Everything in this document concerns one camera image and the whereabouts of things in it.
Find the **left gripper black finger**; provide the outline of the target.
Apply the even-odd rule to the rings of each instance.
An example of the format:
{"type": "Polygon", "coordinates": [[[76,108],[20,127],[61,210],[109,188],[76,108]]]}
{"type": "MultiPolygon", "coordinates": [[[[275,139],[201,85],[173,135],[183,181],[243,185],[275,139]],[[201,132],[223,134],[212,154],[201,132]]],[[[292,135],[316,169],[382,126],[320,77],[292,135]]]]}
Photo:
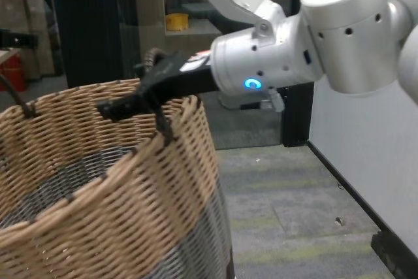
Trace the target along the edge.
{"type": "Polygon", "coordinates": [[[0,30],[1,49],[23,48],[36,49],[38,46],[38,37],[33,34],[17,33],[9,29],[0,30]]]}

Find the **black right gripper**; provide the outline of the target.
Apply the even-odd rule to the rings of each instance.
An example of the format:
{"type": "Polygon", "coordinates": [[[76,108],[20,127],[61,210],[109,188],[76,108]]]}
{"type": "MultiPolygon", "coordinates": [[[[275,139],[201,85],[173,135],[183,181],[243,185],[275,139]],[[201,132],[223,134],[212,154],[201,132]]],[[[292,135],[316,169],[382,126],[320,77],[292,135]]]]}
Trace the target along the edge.
{"type": "Polygon", "coordinates": [[[210,51],[185,57],[180,52],[168,54],[162,50],[150,50],[144,63],[133,66],[140,77],[138,94],[97,103],[97,110],[104,119],[121,121],[138,114],[149,114],[172,99],[217,91],[212,73],[210,51]]]}

